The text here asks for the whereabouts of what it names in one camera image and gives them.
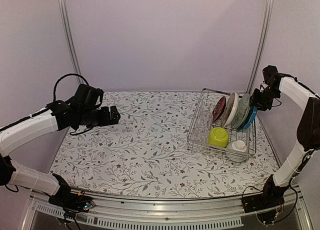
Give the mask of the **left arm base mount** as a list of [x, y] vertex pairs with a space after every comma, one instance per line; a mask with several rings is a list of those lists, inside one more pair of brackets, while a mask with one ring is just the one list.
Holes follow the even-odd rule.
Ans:
[[78, 193], [72, 193], [69, 184], [58, 174], [53, 174], [58, 181], [59, 189], [55, 195], [51, 195], [48, 202], [67, 210], [80, 212], [88, 212], [95, 206], [93, 198], [86, 195], [82, 190]]

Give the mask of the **blue polka dot plate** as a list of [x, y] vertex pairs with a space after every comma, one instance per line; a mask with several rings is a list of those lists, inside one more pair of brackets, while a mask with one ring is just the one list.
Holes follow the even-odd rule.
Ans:
[[253, 121], [255, 120], [257, 112], [258, 112], [258, 108], [256, 106], [252, 106], [249, 110], [249, 113], [248, 113], [246, 119], [240, 125], [239, 129], [240, 130], [247, 130], [250, 127], [250, 125], [253, 123]]

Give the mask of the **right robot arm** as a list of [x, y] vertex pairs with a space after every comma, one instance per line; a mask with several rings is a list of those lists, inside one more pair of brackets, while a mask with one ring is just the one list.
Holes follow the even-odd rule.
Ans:
[[320, 96], [296, 77], [278, 72], [276, 66], [268, 65], [262, 74], [265, 87], [256, 88], [251, 96], [251, 104], [258, 111], [271, 110], [273, 101], [281, 95], [289, 97], [302, 110], [295, 145], [281, 167], [266, 180], [258, 198], [262, 208], [269, 208], [300, 174], [308, 162], [307, 155], [320, 148]]

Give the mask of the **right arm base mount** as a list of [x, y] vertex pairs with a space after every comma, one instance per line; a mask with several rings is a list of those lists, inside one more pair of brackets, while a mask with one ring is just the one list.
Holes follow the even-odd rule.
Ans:
[[[245, 192], [247, 189], [257, 190], [258, 193], [253, 195], [245, 196]], [[244, 212], [253, 213], [258, 211], [263, 211], [262, 213], [258, 213], [256, 215], [258, 221], [263, 225], [273, 225], [276, 223], [281, 211], [283, 210], [284, 200], [284, 191], [282, 190], [271, 190], [263, 191], [259, 190], [254, 186], [247, 186], [242, 194], [241, 194], [241, 203], [243, 206]]]

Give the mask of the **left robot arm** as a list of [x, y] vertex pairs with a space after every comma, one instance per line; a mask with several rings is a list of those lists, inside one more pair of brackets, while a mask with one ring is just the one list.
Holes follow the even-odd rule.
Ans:
[[23, 117], [0, 129], [0, 184], [13, 185], [44, 192], [63, 206], [74, 203], [70, 187], [58, 175], [42, 173], [20, 165], [10, 154], [21, 146], [47, 134], [72, 128], [79, 134], [80, 126], [86, 131], [95, 127], [117, 125], [121, 118], [116, 106], [103, 106], [104, 91], [84, 81], [66, 101], [57, 98], [57, 85], [53, 87], [53, 100], [39, 111]]

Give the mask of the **pale green flower plate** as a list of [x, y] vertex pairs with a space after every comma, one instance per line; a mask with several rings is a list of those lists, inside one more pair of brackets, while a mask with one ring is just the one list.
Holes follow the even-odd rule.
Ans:
[[238, 129], [247, 118], [250, 110], [250, 94], [245, 93], [239, 100], [235, 116], [231, 122], [232, 129]]

